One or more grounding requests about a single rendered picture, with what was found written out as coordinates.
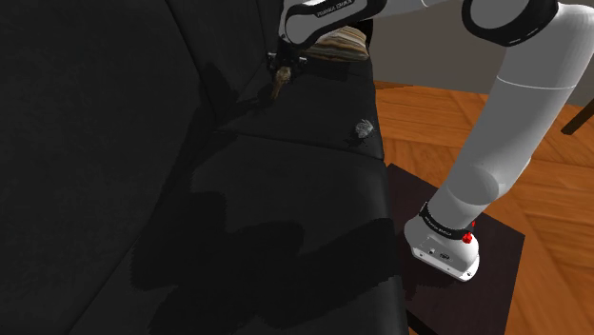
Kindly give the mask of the grey crumpled ball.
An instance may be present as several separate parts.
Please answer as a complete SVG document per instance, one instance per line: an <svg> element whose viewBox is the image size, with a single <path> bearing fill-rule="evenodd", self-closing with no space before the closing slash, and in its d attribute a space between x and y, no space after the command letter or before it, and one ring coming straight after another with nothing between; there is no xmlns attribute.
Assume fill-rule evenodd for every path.
<svg viewBox="0 0 594 335"><path fill-rule="evenodd" d="M359 139L367 138L374 130L374 125L367 119L362 119L356 124L354 131Z"/></svg>

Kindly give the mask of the dark wooden furniture leg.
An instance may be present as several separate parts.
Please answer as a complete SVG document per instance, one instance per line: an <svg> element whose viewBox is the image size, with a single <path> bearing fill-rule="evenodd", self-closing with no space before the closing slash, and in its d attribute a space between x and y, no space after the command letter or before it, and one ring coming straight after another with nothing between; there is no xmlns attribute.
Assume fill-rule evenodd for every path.
<svg viewBox="0 0 594 335"><path fill-rule="evenodd" d="M580 112L578 112L562 129L564 135L574 134L592 116L594 116L594 99L592 99Z"/></svg>

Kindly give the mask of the black sofa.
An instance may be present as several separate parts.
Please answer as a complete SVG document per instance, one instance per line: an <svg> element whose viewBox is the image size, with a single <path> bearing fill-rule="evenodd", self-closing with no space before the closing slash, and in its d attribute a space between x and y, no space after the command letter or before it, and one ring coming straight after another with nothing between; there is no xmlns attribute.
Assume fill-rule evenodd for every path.
<svg viewBox="0 0 594 335"><path fill-rule="evenodd" d="M408 335L369 62L282 0L0 0L0 335Z"/></svg>

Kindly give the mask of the brown striped cushion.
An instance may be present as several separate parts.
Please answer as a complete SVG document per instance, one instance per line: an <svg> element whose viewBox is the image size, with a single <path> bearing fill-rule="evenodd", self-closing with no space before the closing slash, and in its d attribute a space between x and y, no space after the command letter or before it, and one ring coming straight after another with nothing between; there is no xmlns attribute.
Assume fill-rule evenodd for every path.
<svg viewBox="0 0 594 335"><path fill-rule="evenodd" d="M322 35L304 54L334 62L361 62L369 58L366 35L350 26Z"/></svg>

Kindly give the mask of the dark robot stand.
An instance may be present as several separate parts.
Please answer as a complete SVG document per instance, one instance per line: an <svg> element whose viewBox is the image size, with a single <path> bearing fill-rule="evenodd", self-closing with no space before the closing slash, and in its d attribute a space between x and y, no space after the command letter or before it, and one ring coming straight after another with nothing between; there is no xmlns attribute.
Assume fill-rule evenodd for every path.
<svg viewBox="0 0 594 335"><path fill-rule="evenodd" d="M480 246L478 272L461 282L416 259L403 233L437 188L395 165L387 168L387 178L408 326L418 335L505 335L525 236L481 214L473 230Z"/></svg>

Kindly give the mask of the brown furry toy figure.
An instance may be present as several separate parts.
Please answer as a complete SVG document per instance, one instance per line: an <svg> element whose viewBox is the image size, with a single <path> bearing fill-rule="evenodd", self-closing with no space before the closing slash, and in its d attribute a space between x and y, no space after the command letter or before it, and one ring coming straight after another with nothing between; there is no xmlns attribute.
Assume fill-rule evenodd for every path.
<svg viewBox="0 0 594 335"><path fill-rule="evenodd" d="M276 100L281 88L286 84L292 76L292 70L290 67L279 67L273 76L273 87L270 94L272 100Z"/></svg>

